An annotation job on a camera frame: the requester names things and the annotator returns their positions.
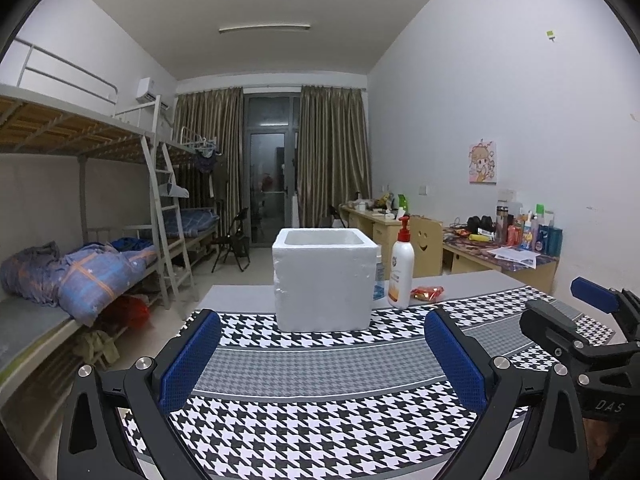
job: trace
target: ceiling light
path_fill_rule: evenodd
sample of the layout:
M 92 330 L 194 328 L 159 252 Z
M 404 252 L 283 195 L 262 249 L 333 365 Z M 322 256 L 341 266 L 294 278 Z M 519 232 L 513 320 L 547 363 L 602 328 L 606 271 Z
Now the ceiling light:
M 275 30 L 277 32 L 306 32 L 311 25 L 305 23 L 262 23 L 258 25 L 238 25 L 237 27 L 219 28 L 220 34 L 237 32 L 238 30 Z

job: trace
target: snack wrapper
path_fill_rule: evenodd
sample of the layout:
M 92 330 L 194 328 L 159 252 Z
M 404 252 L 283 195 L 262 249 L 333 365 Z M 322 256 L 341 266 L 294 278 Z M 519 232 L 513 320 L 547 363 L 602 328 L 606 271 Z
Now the snack wrapper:
M 418 301 L 436 303 L 443 292 L 443 286 L 418 286 L 411 291 L 411 297 Z

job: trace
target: headphones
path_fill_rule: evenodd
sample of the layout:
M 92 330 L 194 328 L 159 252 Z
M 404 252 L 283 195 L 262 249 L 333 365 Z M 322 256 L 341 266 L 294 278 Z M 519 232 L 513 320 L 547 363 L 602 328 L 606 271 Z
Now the headphones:
M 477 235 L 479 228 L 493 233 L 495 231 L 493 219 L 487 215 L 484 215 L 482 219 L 478 216 L 470 216 L 466 221 L 466 230 Z

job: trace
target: styrofoam box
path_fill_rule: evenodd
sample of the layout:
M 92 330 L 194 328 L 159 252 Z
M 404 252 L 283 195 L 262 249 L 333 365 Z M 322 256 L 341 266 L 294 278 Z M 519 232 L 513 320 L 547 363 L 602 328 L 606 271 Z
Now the styrofoam box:
M 283 332 L 369 327 L 377 245 L 358 229 L 283 229 L 273 244 L 276 320 Z

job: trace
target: curtain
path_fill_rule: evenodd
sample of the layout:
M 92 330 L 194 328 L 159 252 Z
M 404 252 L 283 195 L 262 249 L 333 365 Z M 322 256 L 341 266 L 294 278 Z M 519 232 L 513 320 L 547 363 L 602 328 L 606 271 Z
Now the curtain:
M 316 227 L 357 191 L 371 196 L 371 168 L 362 93 L 302 87 L 298 134 L 300 223 Z
M 216 137 L 218 150 L 226 160 L 228 185 L 223 202 L 210 197 L 208 174 L 200 173 L 193 166 L 176 171 L 178 185 L 187 188 L 190 194 L 188 199 L 181 201 L 181 206 L 215 206 L 222 233 L 226 233 L 241 207 L 243 101 L 241 88 L 225 88 L 180 95 L 175 107 L 174 139 L 179 139 L 183 126 L 207 139 Z

